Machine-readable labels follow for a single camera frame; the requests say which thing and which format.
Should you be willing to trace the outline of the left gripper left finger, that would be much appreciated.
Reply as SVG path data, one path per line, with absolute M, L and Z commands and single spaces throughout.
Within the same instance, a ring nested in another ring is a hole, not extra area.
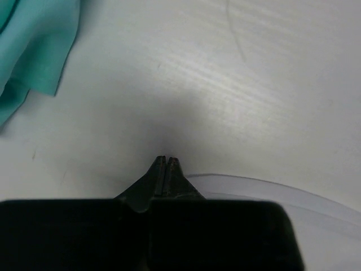
M 166 173 L 166 157 L 157 156 L 148 171 L 130 187 L 116 196 L 133 211 L 143 213 L 148 210 L 151 200 L 162 195 Z

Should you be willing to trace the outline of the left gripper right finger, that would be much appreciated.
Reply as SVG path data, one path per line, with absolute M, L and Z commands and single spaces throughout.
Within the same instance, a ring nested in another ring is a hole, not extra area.
M 162 185 L 162 197 L 167 199 L 204 200 L 205 197 L 184 176 L 177 158 L 169 158 Z

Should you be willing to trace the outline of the white t shirt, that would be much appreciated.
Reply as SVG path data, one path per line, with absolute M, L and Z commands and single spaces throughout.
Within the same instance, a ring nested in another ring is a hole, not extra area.
M 306 270 L 360 270 L 360 212 L 294 187 L 221 174 L 187 179 L 208 199 L 270 200 L 290 217 Z

